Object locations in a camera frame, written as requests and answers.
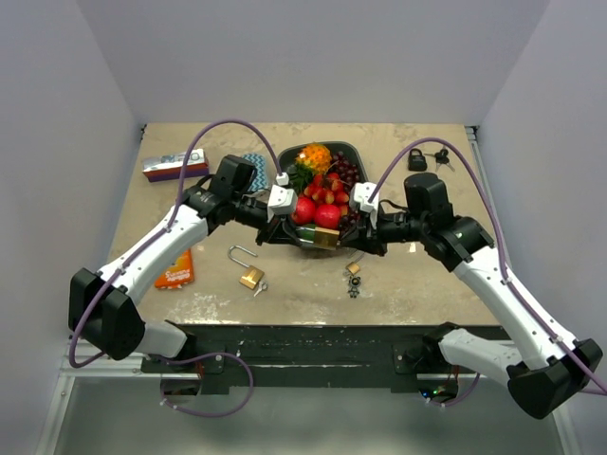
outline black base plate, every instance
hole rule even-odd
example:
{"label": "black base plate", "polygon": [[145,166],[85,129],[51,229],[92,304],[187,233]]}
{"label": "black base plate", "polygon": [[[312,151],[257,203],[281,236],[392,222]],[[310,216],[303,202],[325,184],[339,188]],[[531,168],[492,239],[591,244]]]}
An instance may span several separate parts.
{"label": "black base plate", "polygon": [[[199,353],[239,355],[253,371],[255,387],[380,388],[392,392],[417,391],[413,363],[406,353],[421,344],[436,326],[252,326],[179,325],[196,336]],[[504,340],[499,326],[467,326],[472,334]],[[202,393],[228,393],[245,387],[247,375],[231,360],[204,362]],[[423,373],[447,373],[437,365]],[[144,373],[195,373],[193,365],[170,367],[143,362]]]}

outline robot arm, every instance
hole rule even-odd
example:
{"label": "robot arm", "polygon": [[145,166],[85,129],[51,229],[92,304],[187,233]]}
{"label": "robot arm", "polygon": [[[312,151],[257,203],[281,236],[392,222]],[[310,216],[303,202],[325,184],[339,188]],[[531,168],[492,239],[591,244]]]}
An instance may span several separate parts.
{"label": "robot arm", "polygon": [[[360,188],[363,195],[358,200],[364,201],[371,193],[373,184],[370,185],[371,188],[367,184]],[[382,255],[388,243],[420,242],[430,256],[474,291],[500,321],[515,347],[475,337],[447,323],[425,337],[423,354],[414,355],[414,361],[423,360],[426,364],[443,361],[484,374],[507,386],[528,414],[544,418],[583,389],[589,377],[557,340],[550,338],[504,282],[498,250],[481,225],[472,218],[453,215],[444,182],[435,174],[418,173],[408,177],[404,186],[406,211],[379,213],[376,230],[359,224],[342,239],[342,244]],[[365,210],[370,205],[361,204],[359,208]],[[559,342],[594,371],[602,358],[595,341],[577,340],[545,311],[511,271],[508,279],[540,318],[559,334]]]}
{"label": "robot arm", "polygon": [[[169,322],[146,323],[137,305],[157,276],[184,250],[204,240],[220,225],[235,220],[258,229],[257,243],[300,245],[296,228],[287,216],[294,209],[292,190],[274,187],[269,206],[243,197],[254,178],[254,167],[242,158],[226,156],[208,190],[195,185],[183,194],[175,221],[172,211],[131,250],[97,273],[86,269],[74,275],[70,286],[69,326],[78,324],[84,310],[105,284],[120,275],[104,293],[84,325],[82,335],[116,360],[132,352],[188,358],[200,354],[195,340]],[[351,200],[368,213],[340,239],[342,246],[383,256],[387,244],[420,242],[430,256],[472,289],[493,313],[515,347],[475,337],[454,324],[443,324],[424,337],[418,353],[408,353],[415,364],[460,365],[508,387],[516,402],[530,415],[543,418],[588,383],[586,376],[545,333],[502,282],[497,248],[478,222],[453,214],[444,182],[432,173],[405,180],[408,208],[383,213],[375,185],[354,188]],[[128,265],[125,258],[155,235],[160,237]],[[540,316],[550,321],[563,343],[592,371],[602,351],[592,340],[578,341],[558,324],[513,274],[516,287]]]}

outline grape bunch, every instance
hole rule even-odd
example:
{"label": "grape bunch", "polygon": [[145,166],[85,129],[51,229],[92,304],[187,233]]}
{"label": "grape bunch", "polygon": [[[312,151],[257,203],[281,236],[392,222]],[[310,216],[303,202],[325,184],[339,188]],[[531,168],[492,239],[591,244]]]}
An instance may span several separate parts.
{"label": "grape bunch", "polygon": [[[331,156],[330,170],[335,172],[343,183],[343,190],[350,194],[355,183],[360,181],[359,167],[356,164],[350,163],[343,152],[337,152]],[[353,211],[348,211],[347,214],[340,218],[338,229],[340,237],[345,234],[348,229],[360,219],[360,214]]]}
{"label": "grape bunch", "polygon": [[360,181],[359,167],[350,163],[343,152],[337,152],[331,156],[331,169],[340,176],[340,180],[343,182],[343,190],[348,194],[354,184]]}

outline blue patterned cloth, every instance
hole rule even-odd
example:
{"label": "blue patterned cloth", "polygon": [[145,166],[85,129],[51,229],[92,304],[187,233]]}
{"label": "blue patterned cloth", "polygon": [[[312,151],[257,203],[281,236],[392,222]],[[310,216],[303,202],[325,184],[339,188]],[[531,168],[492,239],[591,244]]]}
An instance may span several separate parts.
{"label": "blue patterned cloth", "polygon": [[259,154],[245,154],[242,157],[253,163],[255,169],[257,169],[257,176],[253,180],[253,183],[250,184],[248,192],[269,190],[269,180],[266,175],[266,159]]}

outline strawberry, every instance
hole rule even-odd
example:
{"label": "strawberry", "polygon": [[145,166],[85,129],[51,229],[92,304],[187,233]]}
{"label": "strawberry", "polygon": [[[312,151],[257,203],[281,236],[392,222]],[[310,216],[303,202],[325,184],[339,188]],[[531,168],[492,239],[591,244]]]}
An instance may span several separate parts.
{"label": "strawberry", "polygon": [[347,193],[340,191],[335,194],[335,201],[338,204],[346,204],[350,200],[350,196]]}
{"label": "strawberry", "polygon": [[303,195],[307,197],[312,197],[312,194],[316,192],[317,188],[318,187],[316,185],[310,183],[307,187],[305,187],[305,190],[303,190]]}
{"label": "strawberry", "polygon": [[333,204],[335,202],[335,194],[331,190],[324,191],[324,203]]}
{"label": "strawberry", "polygon": [[321,173],[314,175],[314,178],[312,179],[312,185],[316,187],[322,187],[323,180],[324,175],[322,175]]}
{"label": "strawberry", "polygon": [[324,204],[324,194],[326,190],[324,188],[316,188],[316,191],[312,193],[312,200],[317,204]]}
{"label": "strawberry", "polygon": [[350,208],[348,207],[347,204],[338,206],[338,208],[340,209],[341,216],[347,216],[347,214],[350,212]]}
{"label": "strawberry", "polygon": [[331,182],[331,185],[329,186],[329,188],[331,189],[332,192],[340,192],[343,191],[343,183],[341,183],[339,180],[329,180]]}

